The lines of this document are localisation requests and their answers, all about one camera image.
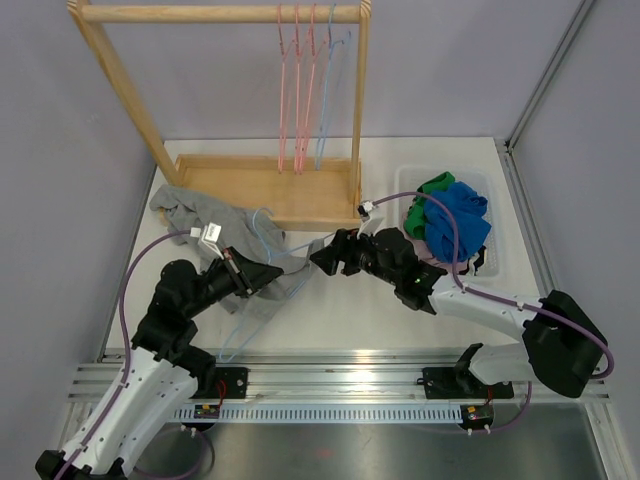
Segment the grey tank top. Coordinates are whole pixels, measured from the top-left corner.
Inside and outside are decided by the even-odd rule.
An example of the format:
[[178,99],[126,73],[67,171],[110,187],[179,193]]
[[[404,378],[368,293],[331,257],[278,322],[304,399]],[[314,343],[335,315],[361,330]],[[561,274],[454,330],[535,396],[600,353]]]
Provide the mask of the grey tank top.
[[206,194],[170,185],[156,191],[149,208],[164,212],[170,231],[217,224],[221,227],[222,247],[233,247],[249,260],[283,270],[282,276],[257,294],[247,299],[232,295],[223,300],[221,306],[230,314],[241,313],[268,322],[314,273],[308,256],[287,252],[285,231],[265,211],[235,207]]

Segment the pink wire hanger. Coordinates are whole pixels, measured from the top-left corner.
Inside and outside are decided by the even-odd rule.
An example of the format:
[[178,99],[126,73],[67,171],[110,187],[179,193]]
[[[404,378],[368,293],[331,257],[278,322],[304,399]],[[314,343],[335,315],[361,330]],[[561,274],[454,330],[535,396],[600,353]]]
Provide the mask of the pink wire hanger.
[[316,12],[316,4],[313,4],[310,7],[310,16],[309,16],[309,24],[304,35],[304,56],[302,60],[302,89],[301,89],[301,99],[302,99],[302,166],[303,171],[305,170],[305,164],[308,155],[308,144],[311,138],[312,131],[312,121],[313,121],[313,97],[314,97],[314,83],[315,83],[315,72],[316,72],[316,63],[317,63],[317,53],[318,49],[321,47],[316,46],[316,35],[315,35],[315,12]]

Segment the black white striped tank top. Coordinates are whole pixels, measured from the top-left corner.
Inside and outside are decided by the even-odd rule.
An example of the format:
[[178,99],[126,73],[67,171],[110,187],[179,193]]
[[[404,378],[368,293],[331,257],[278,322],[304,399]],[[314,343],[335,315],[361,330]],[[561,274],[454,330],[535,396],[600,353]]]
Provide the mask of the black white striped tank top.
[[489,249],[483,245],[464,263],[456,265],[458,275],[477,278],[490,278],[497,275],[494,261],[490,257]]

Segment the light blue wire hanger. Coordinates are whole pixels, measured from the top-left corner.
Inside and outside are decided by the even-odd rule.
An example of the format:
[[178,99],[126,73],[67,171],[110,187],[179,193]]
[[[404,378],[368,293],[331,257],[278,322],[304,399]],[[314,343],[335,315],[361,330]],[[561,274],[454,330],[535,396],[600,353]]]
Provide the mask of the light blue wire hanger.
[[331,6],[329,20],[327,23],[327,64],[325,69],[324,83],[322,87],[322,103],[320,113],[320,124],[318,128],[318,136],[316,139],[314,168],[319,171],[322,167],[326,143],[329,137],[330,127],[332,123],[334,107],[331,101],[336,96],[342,82],[344,65],[349,54],[352,34],[348,29],[346,33],[340,37],[333,33],[333,24],[337,4]]

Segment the mauve pink tank top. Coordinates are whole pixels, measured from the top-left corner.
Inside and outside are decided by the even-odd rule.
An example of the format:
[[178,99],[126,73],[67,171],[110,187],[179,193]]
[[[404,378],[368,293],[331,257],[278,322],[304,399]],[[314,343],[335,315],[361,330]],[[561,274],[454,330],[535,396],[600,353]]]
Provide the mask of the mauve pink tank top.
[[437,268],[445,270],[450,269],[451,265],[438,260],[424,240],[410,238],[409,241],[412,244],[414,253],[419,260]]

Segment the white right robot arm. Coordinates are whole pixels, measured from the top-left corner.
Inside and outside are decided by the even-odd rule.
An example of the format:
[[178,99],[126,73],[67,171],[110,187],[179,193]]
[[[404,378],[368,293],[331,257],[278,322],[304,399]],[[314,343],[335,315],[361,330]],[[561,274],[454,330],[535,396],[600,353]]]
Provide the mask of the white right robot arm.
[[554,290],[540,298],[507,297],[465,284],[420,260],[396,228],[375,234],[340,229],[310,259],[329,276],[365,272],[392,285],[411,310],[461,318],[511,338],[506,345],[470,345],[449,373],[432,380],[442,395],[480,398],[498,384],[539,381],[578,398],[599,378],[600,361],[614,365],[606,339],[570,295]]

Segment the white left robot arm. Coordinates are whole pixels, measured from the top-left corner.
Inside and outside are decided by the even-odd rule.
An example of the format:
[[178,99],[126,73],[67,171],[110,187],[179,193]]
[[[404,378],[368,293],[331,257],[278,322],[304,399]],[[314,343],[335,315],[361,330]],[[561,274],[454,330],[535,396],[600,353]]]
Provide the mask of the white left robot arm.
[[215,388],[215,358],[191,343],[195,317],[228,296],[248,298],[282,274],[233,247],[203,272],[188,260],[166,264],[118,376],[77,433],[60,450],[40,455],[39,477],[127,478],[169,417]]

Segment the wooden clothes rack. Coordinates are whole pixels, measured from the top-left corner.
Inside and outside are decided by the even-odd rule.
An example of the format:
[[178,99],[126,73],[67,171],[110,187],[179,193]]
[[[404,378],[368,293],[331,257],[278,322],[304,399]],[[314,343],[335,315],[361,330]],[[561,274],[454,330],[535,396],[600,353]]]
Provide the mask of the wooden clothes rack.
[[[321,231],[325,228],[352,228],[356,225],[361,200],[360,142],[364,109],[365,78],[372,5],[337,6],[334,24],[358,28],[355,100],[351,154],[332,157],[319,171],[309,154],[302,174],[294,171],[296,139],[295,85],[287,88],[288,125],[284,170],[278,172],[275,155],[231,155],[182,152],[170,156],[165,142],[146,108],[133,80],[116,52],[104,26],[110,24],[273,24],[277,26],[277,6],[196,6],[196,5],[93,5],[70,1],[67,10],[93,52],[104,75],[149,149],[165,180],[178,187],[212,195],[233,206],[266,206],[275,223],[294,231]],[[300,6],[301,38],[308,28],[310,7]],[[292,24],[295,5],[282,5],[282,26]],[[315,28],[329,20],[331,6],[316,5]],[[319,48],[314,83],[324,79],[319,57],[328,51],[328,40],[316,40]]]

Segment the white perforated plastic basket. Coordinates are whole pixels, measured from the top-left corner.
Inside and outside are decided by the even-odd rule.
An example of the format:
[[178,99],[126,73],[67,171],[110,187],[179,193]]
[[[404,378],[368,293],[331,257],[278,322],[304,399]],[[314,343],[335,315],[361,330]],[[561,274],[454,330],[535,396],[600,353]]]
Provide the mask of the white perforated plastic basket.
[[497,211],[497,197],[491,177],[475,167],[450,167],[445,164],[410,164],[400,166],[395,172],[394,192],[415,191],[426,181],[438,174],[449,171],[457,181],[461,181],[488,200],[487,212],[484,220],[491,225],[484,246],[484,263],[475,271],[476,277],[486,283],[490,278],[500,275],[502,232],[500,229],[500,215]]

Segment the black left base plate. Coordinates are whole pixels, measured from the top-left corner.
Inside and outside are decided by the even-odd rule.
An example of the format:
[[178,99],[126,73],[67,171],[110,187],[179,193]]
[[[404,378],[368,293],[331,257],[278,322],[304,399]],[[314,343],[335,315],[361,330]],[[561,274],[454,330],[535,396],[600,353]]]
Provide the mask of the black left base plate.
[[219,399],[223,395],[224,400],[245,399],[249,380],[249,369],[246,367],[222,366],[217,367],[214,376],[214,384],[208,396]]

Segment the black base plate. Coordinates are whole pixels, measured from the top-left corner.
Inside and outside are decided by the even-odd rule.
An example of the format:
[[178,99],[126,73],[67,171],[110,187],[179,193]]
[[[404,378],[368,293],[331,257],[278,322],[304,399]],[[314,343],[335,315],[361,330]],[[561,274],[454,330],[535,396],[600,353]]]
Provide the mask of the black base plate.
[[208,396],[219,399],[223,395],[224,400],[245,399],[249,380],[249,369],[246,367],[222,366],[217,367],[214,376],[214,384]]
[[515,396],[510,382],[485,385],[472,374],[460,373],[454,367],[425,367],[416,384],[423,387],[430,400],[508,400]]

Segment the aluminium mounting rail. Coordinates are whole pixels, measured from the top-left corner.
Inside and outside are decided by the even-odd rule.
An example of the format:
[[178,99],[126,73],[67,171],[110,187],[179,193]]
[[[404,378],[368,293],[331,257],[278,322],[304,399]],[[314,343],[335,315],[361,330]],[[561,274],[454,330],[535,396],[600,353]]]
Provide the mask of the aluminium mounting rail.
[[[246,400],[249,402],[421,402],[424,387],[417,385],[425,367],[453,365],[459,350],[353,350],[336,352],[245,352],[222,366],[248,369]],[[123,351],[108,349],[102,361],[77,367],[67,400],[99,400],[116,374]],[[611,403],[608,385],[591,381],[578,400],[561,397],[533,384],[534,403]]]

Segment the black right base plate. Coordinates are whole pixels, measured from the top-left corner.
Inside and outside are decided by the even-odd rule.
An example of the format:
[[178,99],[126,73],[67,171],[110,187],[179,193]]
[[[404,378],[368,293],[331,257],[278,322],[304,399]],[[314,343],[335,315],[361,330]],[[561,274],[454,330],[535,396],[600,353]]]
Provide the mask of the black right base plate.
[[485,385],[472,374],[460,373],[454,367],[425,367],[416,384],[423,387],[430,400],[508,400],[515,396],[510,382]]

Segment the aluminium corner frame post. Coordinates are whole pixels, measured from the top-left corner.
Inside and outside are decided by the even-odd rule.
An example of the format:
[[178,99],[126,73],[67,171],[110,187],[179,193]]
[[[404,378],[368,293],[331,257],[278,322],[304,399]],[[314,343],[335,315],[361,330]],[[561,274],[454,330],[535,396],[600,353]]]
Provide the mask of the aluminium corner frame post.
[[564,64],[573,45],[577,41],[584,25],[589,19],[594,7],[598,4],[596,0],[581,0],[572,14],[567,26],[556,44],[549,60],[547,61],[542,74],[535,84],[525,106],[519,115],[515,126],[504,141],[505,150],[509,155],[513,155],[529,123],[539,109],[548,90],[553,85],[559,70]]

